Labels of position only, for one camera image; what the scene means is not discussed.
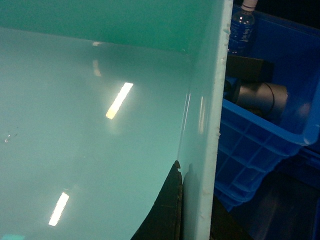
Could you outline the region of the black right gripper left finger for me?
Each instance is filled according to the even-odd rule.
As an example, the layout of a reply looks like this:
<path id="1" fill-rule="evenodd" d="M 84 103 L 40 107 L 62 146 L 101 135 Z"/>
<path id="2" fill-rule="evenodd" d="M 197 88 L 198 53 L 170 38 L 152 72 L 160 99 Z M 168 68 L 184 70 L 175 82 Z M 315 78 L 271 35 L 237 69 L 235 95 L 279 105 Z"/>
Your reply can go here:
<path id="1" fill-rule="evenodd" d="M 133 240 L 178 240 L 181 231 L 183 181 L 180 163 L 172 165 L 148 215 Z"/>

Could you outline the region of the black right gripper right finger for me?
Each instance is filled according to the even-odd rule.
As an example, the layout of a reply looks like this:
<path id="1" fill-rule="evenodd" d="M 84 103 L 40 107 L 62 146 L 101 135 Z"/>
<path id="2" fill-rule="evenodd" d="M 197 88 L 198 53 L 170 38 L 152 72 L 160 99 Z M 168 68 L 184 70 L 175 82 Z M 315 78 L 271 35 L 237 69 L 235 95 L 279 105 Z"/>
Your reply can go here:
<path id="1" fill-rule="evenodd" d="M 214 195 L 212 201 L 210 240 L 252 240 Z"/>

